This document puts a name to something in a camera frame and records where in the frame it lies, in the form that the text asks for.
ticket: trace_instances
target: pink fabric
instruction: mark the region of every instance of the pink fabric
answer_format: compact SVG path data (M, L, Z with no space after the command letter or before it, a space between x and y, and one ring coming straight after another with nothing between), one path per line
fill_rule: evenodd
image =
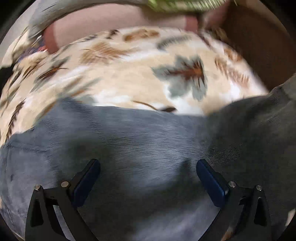
M72 12L56 20L44 31L50 53L90 34L126 27L160 26L196 31L193 15L156 13L149 7L124 4L100 4Z

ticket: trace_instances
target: gray cloth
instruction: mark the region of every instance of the gray cloth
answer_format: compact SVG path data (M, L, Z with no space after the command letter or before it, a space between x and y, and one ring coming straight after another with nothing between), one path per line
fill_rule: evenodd
M29 21L29 38L36 36L54 20L65 14L94 4L130 3L146 4L147 0L40 0L37 9Z
M24 237L33 186L55 187L97 158L101 176L79 212L99 240L196 241L218 212L195 173L206 158L226 180L261 184L272 223L285 222L296 197L295 97L292 78L209 117L64 99L1 147L1 214Z

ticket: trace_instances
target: floral bedsheet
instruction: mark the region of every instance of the floral bedsheet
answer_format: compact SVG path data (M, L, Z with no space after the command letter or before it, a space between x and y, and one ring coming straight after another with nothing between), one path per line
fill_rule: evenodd
M158 27L99 32L16 65L0 99L0 145L33 127L63 97L207 115L267 93L243 57L207 33Z

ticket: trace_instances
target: green cloth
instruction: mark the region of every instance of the green cloth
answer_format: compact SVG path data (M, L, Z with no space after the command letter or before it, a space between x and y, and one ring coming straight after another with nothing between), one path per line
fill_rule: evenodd
M148 6L157 12L205 12L215 9L227 0L148 0Z

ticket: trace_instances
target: metal pin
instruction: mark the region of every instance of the metal pin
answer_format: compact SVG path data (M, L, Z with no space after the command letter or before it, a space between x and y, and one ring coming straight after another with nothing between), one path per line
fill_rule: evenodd
M67 182L67 181L62 182L62 184L61 184L62 188L66 188L67 186L69 186L69 182Z
M260 185L257 185L256 188L257 188L258 191L262 191L263 190L263 187L260 186Z
M40 189L40 185L39 184L36 184L35 186L34 186L34 190L36 190L36 191L38 191L39 189Z
M237 186L237 184L234 181L228 182L228 185L232 188L235 188Z

